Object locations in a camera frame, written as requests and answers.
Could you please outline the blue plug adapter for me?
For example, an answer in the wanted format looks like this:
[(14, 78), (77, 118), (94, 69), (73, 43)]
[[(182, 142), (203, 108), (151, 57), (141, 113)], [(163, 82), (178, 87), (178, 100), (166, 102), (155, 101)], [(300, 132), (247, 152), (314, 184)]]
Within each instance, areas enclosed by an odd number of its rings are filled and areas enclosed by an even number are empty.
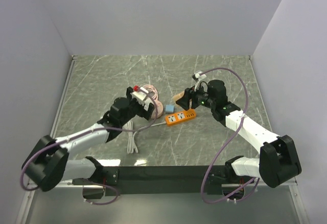
[(175, 108), (174, 105), (166, 105), (165, 106), (165, 113), (166, 114), (173, 114), (173, 113), (175, 113), (175, 111), (176, 111), (176, 108)]

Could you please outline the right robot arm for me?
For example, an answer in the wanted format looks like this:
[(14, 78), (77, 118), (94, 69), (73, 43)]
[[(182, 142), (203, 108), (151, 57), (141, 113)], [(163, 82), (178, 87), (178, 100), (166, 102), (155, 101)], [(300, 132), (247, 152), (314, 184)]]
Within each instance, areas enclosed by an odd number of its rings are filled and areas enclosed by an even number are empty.
[(199, 106), (209, 108), (216, 121), (237, 132), (259, 153), (258, 158), (237, 156), (226, 161), (221, 179), (235, 183), (241, 177), (260, 178), (269, 187), (275, 188), (301, 174), (293, 139), (268, 131), (245, 115), (228, 100), (223, 81), (209, 81), (206, 88), (202, 85), (187, 88), (176, 104), (184, 110)]

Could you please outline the pink round power socket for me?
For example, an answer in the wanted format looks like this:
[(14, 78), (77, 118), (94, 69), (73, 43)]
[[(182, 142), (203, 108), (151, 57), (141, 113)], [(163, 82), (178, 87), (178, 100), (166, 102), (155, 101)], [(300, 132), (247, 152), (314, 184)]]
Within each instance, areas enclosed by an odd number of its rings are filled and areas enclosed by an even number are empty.
[(155, 100), (155, 104), (156, 104), (156, 107), (157, 107), (157, 110), (153, 110), (153, 113), (151, 115), (151, 119), (154, 119), (154, 118), (160, 118), (163, 114), (163, 111), (164, 111), (164, 107), (163, 107), (163, 104), (158, 101), (158, 100)]

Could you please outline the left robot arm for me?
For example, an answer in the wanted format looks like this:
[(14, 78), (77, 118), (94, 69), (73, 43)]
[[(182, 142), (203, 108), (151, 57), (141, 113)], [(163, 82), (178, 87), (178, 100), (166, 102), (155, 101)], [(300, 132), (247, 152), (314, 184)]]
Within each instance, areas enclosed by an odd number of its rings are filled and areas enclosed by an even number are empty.
[(24, 176), (42, 191), (50, 191), (61, 181), (74, 178), (85, 178), (90, 184), (100, 182), (101, 165), (96, 160), (73, 163), (71, 158), (93, 146), (112, 141), (126, 131), (123, 126), (135, 116), (150, 120), (153, 114), (158, 114), (158, 109), (149, 92), (143, 87), (128, 87), (125, 97), (116, 98), (110, 109), (91, 127), (64, 137), (46, 135), (40, 138), (22, 165), (21, 188), (29, 190), (24, 185)]

